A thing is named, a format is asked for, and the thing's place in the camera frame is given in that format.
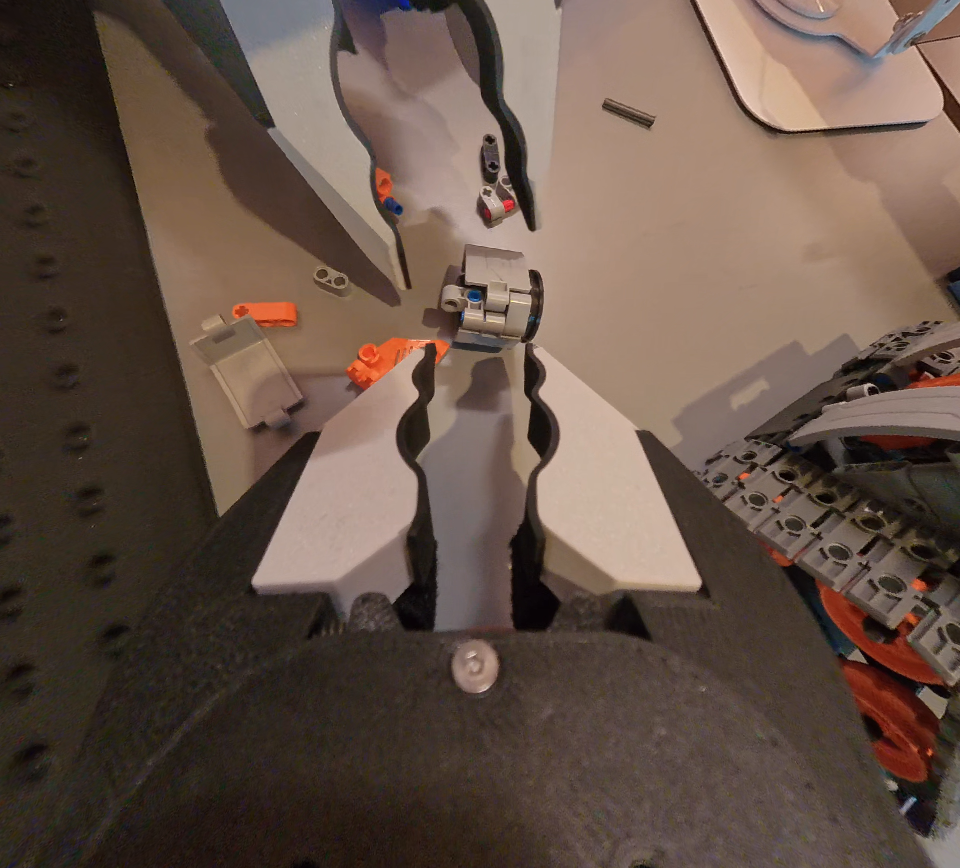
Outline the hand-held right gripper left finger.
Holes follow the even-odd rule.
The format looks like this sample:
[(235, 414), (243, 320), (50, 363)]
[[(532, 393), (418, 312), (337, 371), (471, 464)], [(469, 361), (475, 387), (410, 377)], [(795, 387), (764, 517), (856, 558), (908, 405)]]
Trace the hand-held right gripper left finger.
[(327, 420), (253, 576), (258, 594), (325, 592), (353, 603), (428, 590), (437, 574), (430, 489), (437, 348), (416, 348)]

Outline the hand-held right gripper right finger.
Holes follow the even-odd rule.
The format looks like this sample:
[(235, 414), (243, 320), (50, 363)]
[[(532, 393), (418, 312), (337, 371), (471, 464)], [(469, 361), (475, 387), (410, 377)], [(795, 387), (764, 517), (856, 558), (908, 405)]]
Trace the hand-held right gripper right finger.
[(538, 462), (512, 538), (514, 601), (701, 592), (703, 574), (640, 428), (536, 344), (524, 351), (524, 393)]

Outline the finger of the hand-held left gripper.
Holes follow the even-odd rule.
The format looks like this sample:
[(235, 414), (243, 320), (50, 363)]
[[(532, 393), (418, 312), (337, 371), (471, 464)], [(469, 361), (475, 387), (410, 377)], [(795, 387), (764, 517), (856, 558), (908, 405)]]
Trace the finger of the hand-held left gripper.
[(475, 33), (483, 98), (530, 229), (544, 227), (559, 78), (563, 0), (461, 0)]
[(343, 102), (339, 0), (162, 0), (286, 159), (396, 289), (410, 289), (376, 161)]

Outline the grey curved brick assembly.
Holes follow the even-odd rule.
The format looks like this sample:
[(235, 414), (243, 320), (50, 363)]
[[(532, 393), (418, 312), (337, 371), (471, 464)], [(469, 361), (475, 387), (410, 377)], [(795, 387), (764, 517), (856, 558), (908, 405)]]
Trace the grey curved brick assembly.
[(443, 285), (439, 308), (453, 314), (455, 346), (504, 350), (534, 342), (546, 285), (522, 251), (465, 245), (461, 271)]

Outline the orange ribbed brick panel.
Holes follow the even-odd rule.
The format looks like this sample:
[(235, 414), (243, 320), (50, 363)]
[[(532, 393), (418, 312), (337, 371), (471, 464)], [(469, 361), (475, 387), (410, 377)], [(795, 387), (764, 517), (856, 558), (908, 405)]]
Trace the orange ribbed brick panel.
[(426, 338), (388, 338), (382, 344), (363, 344), (355, 359), (347, 365), (347, 375), (361, 389), (369, 389), (373, 383), (380, 381), (390, 369), (394, 369), (404, 357), (408, 357), (418, 348), (433, 344), (437, 348), (437, 363), (449, 351), (451, 344), (445, 340), (426, 340)]

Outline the grey flat brick panel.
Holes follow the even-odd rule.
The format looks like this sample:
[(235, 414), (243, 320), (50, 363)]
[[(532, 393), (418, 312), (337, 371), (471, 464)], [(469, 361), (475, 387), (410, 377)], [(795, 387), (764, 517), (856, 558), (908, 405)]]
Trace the grey flat brick panel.
[(286, 428), (304, 393), (296, 385), (264, 328), (253, 316), (201, 322), (192, 348), (221, 383), (245, 428)]

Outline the grey and red connector piece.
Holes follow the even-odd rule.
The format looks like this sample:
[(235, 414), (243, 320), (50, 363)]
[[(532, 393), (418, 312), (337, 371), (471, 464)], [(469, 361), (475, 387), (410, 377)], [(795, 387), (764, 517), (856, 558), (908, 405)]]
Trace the grey and red connector piece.
[(477, 210), (487, 226), (498, 226), (518, 208), (518, 194), (508, 174), (498, 176), (496, 182), (483, 184), (479, 190)]

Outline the orange short brick beam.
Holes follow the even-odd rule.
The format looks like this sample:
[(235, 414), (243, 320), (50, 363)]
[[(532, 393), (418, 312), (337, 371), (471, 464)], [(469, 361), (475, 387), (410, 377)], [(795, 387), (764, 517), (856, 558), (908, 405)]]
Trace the orange short brick beam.
[(300, 310), (292, 300), (245, 300), (233, 304), (233, 316), (251, 316), (254, 322), (266, 328), (290, 328), (298, 326)]

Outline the grey tracked brick vehicle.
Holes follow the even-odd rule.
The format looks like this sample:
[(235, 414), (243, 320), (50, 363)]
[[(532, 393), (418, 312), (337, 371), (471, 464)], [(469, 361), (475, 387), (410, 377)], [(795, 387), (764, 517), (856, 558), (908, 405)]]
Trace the grey tracked brick vehicle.
[(921, 836), (959, 830), (959, 322), (896, 328), (697, 470), (843, 659)]

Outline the black perforated pad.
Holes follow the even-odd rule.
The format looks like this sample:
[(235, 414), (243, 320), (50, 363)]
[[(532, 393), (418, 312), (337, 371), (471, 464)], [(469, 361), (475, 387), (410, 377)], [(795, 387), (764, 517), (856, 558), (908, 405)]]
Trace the black perforated pad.
[(91, 0), (3, 0), (3, 865), (215, 501)]

